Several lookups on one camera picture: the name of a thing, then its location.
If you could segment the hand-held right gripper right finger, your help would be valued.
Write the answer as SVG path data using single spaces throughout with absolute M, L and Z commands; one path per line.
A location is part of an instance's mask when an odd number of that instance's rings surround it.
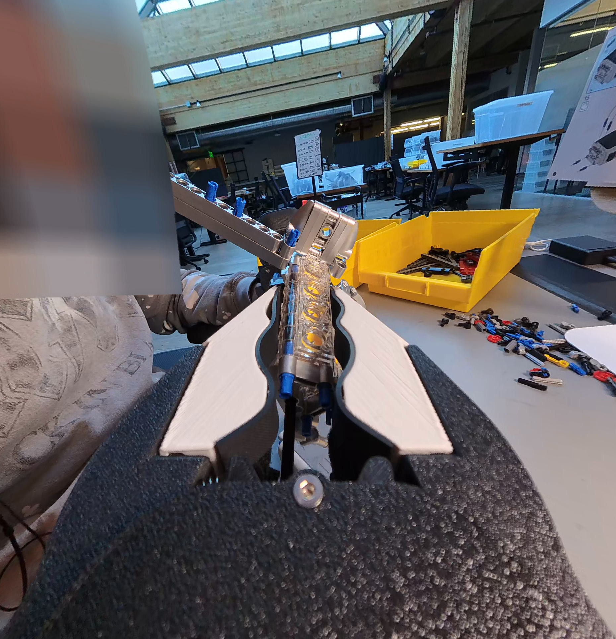
M 332 288 L 331 302 L 341 367 L 328 435 L 331 479 L 357 480 L 373 458 L 407 477 L 410 456 L 454 454 L 407 342 L 348 293 Z

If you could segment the white sign on stand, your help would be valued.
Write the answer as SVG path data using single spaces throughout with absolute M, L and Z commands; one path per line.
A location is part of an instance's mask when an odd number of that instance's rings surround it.
M 320 129 L 294 137 L 296 175 L 299 180 L 312 179 L 323 174 Z

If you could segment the black power adapter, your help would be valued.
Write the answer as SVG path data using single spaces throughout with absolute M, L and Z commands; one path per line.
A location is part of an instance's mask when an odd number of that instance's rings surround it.
M 572 236 L 554 239 L 548 251 L 581 266 L 601 265 L 608 258 L 616 258 L 616 241 L 595 236 Z

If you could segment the building instruction booklet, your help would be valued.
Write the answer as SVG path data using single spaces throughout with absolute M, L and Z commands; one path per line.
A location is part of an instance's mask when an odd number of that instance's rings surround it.
M 548 179 L 616 188 L 616 27 L 592 65 Z

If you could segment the wooden pillar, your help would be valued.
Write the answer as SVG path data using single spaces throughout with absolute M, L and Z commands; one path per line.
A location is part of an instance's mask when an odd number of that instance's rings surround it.
M 446 119 L 447 141 L 458 139 L 462 131 L 473 3 L 474 1 L 457 1 L 455 4 L 448 115 Z

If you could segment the large yellow plastic bin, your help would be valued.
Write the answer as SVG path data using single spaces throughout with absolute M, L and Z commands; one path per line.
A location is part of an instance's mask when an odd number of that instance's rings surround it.
M 369 291 L 429 306 L 466 312 L 519 262 L 540 210 L 431 212 L 364 238 L 358 250 L 359 278 Z M 400 274 L 431 248 L 450 252 L 481 249 L 472 282 L 457 275 Z

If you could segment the heap of dark brick beams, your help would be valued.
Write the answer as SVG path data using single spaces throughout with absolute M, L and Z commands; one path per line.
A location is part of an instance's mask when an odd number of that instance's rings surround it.
M 431 247 L 427 253 L 421 254 L 419 258 L 399 269 L 397 274 L 408 276 L 421 274 L 425 278 L 457 276 L 461 283 L 471 284 L 481 254 L 481 248 L 455 252 Z

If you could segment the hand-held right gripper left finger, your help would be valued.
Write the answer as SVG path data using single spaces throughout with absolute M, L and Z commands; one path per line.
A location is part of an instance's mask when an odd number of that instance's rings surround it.
M 160 456 L 206 457 L 223 472 L 233 457 L 255 463 L 270 452 L 279 422 L 267 359 L 277 344 L 279 292 L 265 292 L 203 344 Z

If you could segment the black office chair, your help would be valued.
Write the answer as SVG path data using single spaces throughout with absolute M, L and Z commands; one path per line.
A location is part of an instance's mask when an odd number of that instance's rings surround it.
M 393 195 L 404 202 L 404 206 L 393 212 L 391 218 L 403 213 L 412 219 L 434 211 L 457 210 L 472 196 L 484 194 L 484 188 L 468 180 L 469 173 L 481 162 L 455 160 L 441 166 L 430 146 L 426 149 L 426 156 L 431 168 L 423 172 L 407 173 L 399 159 L 391 159 Z

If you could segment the grey desk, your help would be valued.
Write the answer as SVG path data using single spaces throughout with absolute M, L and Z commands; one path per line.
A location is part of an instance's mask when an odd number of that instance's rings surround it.
M 359 289 L 368 310 L 416 345 L 499 428 L 550 511 L 569 560 L 616 636 L 616 397 L 550 366 L 562 385 L 525 387 L 530 363 L 476 329 L 439 326 L 444 309 Z

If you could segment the background desk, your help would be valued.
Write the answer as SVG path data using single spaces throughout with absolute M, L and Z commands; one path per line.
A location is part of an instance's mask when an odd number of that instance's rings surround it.
M 455 146 L 454 148 L 438 149 L 434 151 L 437 155 L 443 156 L 444 162 L 450 164 L 470 164 L 479 165 L 487 160 L 487 154 L 492 149 L 502 151 L 504 158 L 504 186 L 500 199 L 500 209 L 509 210 L 511 208 L 514 184 L 517 175 L 518 160 L 521 148 L 531 146 L 544 139 L 552 139 L 565 132 L 565 128 L 552 129 L 545 132 L 537 132 L 507 139 L 491 140 L 487 142 L 475 142 L 470 145 Z

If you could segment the pile of coloured brick parts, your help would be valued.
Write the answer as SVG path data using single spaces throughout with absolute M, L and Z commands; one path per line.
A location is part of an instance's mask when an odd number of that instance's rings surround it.
M 566 338 L 575 330 L 574 324 L 562 321 L 543 326 L 528 316 L 507 319 L 493 308 L 485 308 L 471 313 L 445 311 L 437 319 L 437 326 L 450 325 L 481 333 L 501 353 L 526 360 L 527 371 L 516 380 L 520 385 L 542 392 L 551 386 L 561 387 L 564 382 L 557 377 L 559 369 L 560 374 L 570 371 L 593 378 L 616 397 L 616 370 Z

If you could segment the person's left forearm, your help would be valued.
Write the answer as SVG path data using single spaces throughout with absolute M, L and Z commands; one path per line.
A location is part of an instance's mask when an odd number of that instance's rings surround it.
M 264 294 L 257 274 L 228 276 L 182 268 L 181 292 L 139 294 L 136 301 L 157 335 L 188 334 L 201 326 L 223 326 Z

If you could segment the clear plastic storage box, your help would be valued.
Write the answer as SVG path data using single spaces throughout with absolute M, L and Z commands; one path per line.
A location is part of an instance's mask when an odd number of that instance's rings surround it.
M 474 142 L 482 144 L 539 132 L 552 90 L 494 100 L 474 108 Z

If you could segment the toy brick engine model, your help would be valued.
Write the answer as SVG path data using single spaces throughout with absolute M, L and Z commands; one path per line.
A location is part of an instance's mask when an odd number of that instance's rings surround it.
M 358 223 L 313 199 L 291 211 L 287 225 L 275 230 L 216 196 L 217 186 L 196 187 L 184 174 L 170 173 L 175 212 L 255 255 L 261 261 L 264 290 L 283 284 L 275 364 L 279 397 L 285 402 L 284 434 L 291 409 L 301 418 L 301 436 L 318 440 L 317 419 L 332 417 L 334 385 L 339 377 L 331 277 L 342 277 L 357 239 Z

